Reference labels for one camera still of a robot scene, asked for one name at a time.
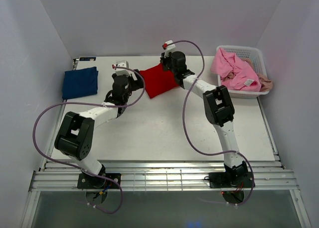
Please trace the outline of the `red t-shirt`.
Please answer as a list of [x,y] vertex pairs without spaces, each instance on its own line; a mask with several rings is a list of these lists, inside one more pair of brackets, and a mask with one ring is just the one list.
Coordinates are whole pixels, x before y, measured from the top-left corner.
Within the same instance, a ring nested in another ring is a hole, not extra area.
[[146,85],[146,92],[150,99],[168,92],[179,85],[171,71],[165,71],[162,64],[140,71]]

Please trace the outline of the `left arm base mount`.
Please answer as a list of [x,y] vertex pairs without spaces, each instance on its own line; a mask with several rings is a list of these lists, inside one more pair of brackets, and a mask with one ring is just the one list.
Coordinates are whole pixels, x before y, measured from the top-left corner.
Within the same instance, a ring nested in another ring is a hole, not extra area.
[[118,184],[121,183],[120,173],[105,173],[101,176],[107,177],[108,179],[101,179],[95,176],[90,176],[85,173],[81,173],[78,177],[76,188],[79,190],[85,190],[85,198],[88,203],[94,205],[100,205],[104,203],[107,198],[108,191],[118,189],[118,186],[110,181],[114,180]]

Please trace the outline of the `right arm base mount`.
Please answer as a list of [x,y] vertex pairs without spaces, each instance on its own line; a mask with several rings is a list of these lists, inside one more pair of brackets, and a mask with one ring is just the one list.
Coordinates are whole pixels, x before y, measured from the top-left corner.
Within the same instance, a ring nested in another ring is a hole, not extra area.
[[221,195],[227,204],[239,205],[245,201],[244,189],[254,189],[252,173],[231,178],[226,172],[211,172],[204,177],[211,189],[221,189]]

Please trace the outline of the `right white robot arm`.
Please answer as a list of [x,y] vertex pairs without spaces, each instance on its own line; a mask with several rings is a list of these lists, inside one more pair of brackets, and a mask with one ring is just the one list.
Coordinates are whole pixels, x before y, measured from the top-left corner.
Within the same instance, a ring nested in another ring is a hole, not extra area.
[[186,102],[190,93],[203,99],[205,116],[217,132],[221,152],[205,153],[191,145],[195,151],[205,156],[223,155],[225,172],[210,173],[206,178],[210,182],[210,187],[248,188],[253,185],[252,173],[248,171],[246,160],[239,152],[233,125],[235,109],[227,88],[217,87],[199,79],[187,68],[185,54],[180,51],[162,53],[160,63],[165,71],[173,73],[177,84],[187,90],[182,109],[182,124],[187,141],[191,143],[185,124]]

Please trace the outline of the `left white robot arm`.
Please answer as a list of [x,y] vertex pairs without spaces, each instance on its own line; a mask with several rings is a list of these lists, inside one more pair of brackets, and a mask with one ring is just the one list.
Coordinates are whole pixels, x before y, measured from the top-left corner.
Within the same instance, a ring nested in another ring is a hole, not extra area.
[[105,167],[91,154],[94,130],[120,117],[127,107],[132,92],[145,89],[139,70],[116,67],[112,75],[112,89],[102,104],[80,113],[67,112],[57,133],[54,148],[72,159],[84,173],[96,180]]

